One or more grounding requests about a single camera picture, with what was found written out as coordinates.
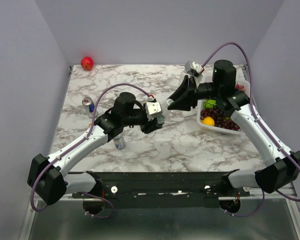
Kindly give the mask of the green label water bottle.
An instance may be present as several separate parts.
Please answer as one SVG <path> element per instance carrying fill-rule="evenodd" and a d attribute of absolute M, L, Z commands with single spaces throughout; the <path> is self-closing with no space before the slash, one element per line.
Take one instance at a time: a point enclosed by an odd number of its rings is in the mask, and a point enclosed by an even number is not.
<path fill-rule="evenodd" d="M 165 101 L 160 102 L 162 113 L 159 117 L 157 117 L 158 121 L 163 124 L 168 121 L 168 119 L 170 117 L 170 113 L 171 113 L 171 111 L 168 110 L 169 106 L 167 106 L 166 101 L 167 101 L 167 99 Z"/>

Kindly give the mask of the green white bottle cap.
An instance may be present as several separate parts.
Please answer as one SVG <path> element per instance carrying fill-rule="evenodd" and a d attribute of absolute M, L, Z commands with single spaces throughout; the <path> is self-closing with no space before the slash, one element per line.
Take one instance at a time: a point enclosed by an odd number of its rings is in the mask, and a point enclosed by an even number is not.
<path fill-rule="evenodd" d="M 173 102 L 174 102 L 174 101 L 173 101 L 172 99 L 170 99 L 170 98 L 168 98 L 168 99 L 166 100 L 167 106 L 170 106 Z"/>

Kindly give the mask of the clear unlabeled plastic bottle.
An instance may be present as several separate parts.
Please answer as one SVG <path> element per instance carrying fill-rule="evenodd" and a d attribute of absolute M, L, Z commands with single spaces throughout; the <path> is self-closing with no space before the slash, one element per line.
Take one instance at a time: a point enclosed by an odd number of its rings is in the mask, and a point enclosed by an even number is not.
<path fill-rule="evenodd" d="M 183 81 L 185 76 L 187 76 L 187 75 L 188 75 L 188 73 L 183 70 L 180 74 L 180 80 Z"/>

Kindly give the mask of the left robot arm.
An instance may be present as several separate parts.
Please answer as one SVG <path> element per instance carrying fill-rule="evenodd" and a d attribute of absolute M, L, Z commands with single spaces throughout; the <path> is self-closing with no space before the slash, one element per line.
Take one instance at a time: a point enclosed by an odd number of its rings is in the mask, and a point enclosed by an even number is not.
<path fill-rule="evenodd" d="M 161 129 L 164 116 L 161 104 L 154 98 L 143 104 L 129 92 L 122 92 L 112 108 L 97 117 L 91 127 L 64 148 L 48 156 L 32 159 L 27 184 L 31 194 L 38 194 L 47 204 L 56 203 L 63 195 L 85 192 L 94 198 L 101 185 L 88 172 L 71 173 L 71 169 L 97 148 L 118 137 L 125 127 L 140 126 L 148 134 Z"/>

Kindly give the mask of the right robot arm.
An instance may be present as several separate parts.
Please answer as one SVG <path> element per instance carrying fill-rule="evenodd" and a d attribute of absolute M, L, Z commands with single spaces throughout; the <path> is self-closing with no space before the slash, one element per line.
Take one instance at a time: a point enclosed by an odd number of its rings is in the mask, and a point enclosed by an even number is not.
<path fill-rule="evenodd" d="M 229 60 L 213 65 L 212 81 L 201 83 L 204 69 L 194 61 L 184 66 L 185 76 L 178 89 L 168 98 L 168 110 L 190 111 L 199 100 L 214 99 L 253 143 L 263 159 L 260 170 L 234 170 L 220 183 L 220 191 L 231 196 L 238 188 L 260 188 L 266 193 L 278 191 L 293 182 L 300 172 L 300 151 L 282 143 L 262 120 L 250 98 L 236 88 L 237 69 Z"/>

